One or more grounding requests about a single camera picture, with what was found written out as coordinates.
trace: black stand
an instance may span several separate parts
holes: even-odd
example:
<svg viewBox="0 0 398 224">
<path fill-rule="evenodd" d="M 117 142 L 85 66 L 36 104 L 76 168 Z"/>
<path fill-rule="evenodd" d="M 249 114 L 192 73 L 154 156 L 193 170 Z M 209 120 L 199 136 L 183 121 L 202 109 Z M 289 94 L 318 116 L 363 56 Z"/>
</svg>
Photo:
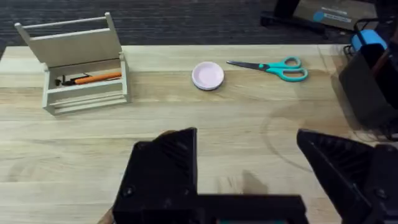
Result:
<svg viewBox="0 0 398 224">
<path fill-rule="evenodd" d="M 273 12 L 261 12 L 261 25 L 266 27 L 274 23 L 286 24 L 310 30 L 327 39 L 325 26 L 323 24 L 293 16 L 299 1 L 300 0 L 278 0 Z"/>
</svg>

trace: scissors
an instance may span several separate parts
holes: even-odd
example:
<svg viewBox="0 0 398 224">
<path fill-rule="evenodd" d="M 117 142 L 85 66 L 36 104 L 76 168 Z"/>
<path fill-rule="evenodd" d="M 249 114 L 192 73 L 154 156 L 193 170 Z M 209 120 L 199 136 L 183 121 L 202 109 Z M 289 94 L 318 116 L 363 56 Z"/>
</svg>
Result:
<svg viewBox="0 0 398 224">
<path fill-rule="evenodd" d="M 288 65 L 288 61 L 294 61 L 296 64 Z M 226 63 L 244 68 L 269 72 L 279 76 L 279 78 L 287 82 L 300 82 L 308 77 L 308 70 L 301 67 L 301 60 L 298 57 L 293 56 L 286 57 L 282 61 L 276 63 L 247 63 L 234 61 L 227 61 Z M 300 77 L 288 77 L 284 73 L 302 73 L 303 75 Z"/>
</svg>

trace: round container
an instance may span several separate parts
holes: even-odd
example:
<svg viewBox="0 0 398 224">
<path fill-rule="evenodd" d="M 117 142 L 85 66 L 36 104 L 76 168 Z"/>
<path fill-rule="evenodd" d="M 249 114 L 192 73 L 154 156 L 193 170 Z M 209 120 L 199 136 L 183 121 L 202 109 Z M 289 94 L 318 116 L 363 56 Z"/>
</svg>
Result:
<svg viewBox="0 0 398 224">
<path fill-rule="evenodd" d="M 192 71 L 192 82 L 201 90 L 215 90 L 223 80 L 224 71 L 214 62 L 199 63 Z"/>
</svg>

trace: wooden organizer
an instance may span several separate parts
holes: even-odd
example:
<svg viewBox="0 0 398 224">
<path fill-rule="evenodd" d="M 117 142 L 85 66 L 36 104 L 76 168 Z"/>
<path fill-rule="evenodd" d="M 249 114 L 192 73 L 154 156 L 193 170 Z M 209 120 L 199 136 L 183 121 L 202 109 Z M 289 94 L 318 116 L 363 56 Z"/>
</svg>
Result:
<svg viewBox="0 0 398 224">
<path fill-rule="evenodd" d="M 50 26 L 106 20 L 108 28 L 66 34 L 31 37 L 26 30 Z M 52 115 L 130 101 L 128 73 L 118 35 L 110 13 L 104 17 L 22 26 L 15 24 L 21 37 L 44 65 L 42 107 Z M 58 87 L 62 75 L 106 73 L 119 70 L 117 80 Z"/>
</svg>

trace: teal scissor handle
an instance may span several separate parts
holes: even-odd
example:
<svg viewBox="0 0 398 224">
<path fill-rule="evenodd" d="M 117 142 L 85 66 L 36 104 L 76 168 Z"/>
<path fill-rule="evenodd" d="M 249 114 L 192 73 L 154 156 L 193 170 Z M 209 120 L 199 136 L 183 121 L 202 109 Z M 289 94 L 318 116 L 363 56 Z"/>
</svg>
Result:
<svg viewBox="0 0 398 224">
<path fill-rule="evenodd" d="M 294 61 L 295 65 L 288 65 L 288 61 Z M 280 62 L 276 63 L 267 63 L 270 68 L 300 68 L 301 67 L 301 60 L 298 57 L 288 56 L 285 59 L 281 60 Z"/>
<path fill-rule="evenodd" d="M 283 81 L 287 82 L 300 82 L 308 77 L 308 70 L 306 68 L 275 68 L 271 67 L 266 72 L 279 76 Z M 300 77 L 288 77 L 284 73 L 302 73 Z"/>
</svg>

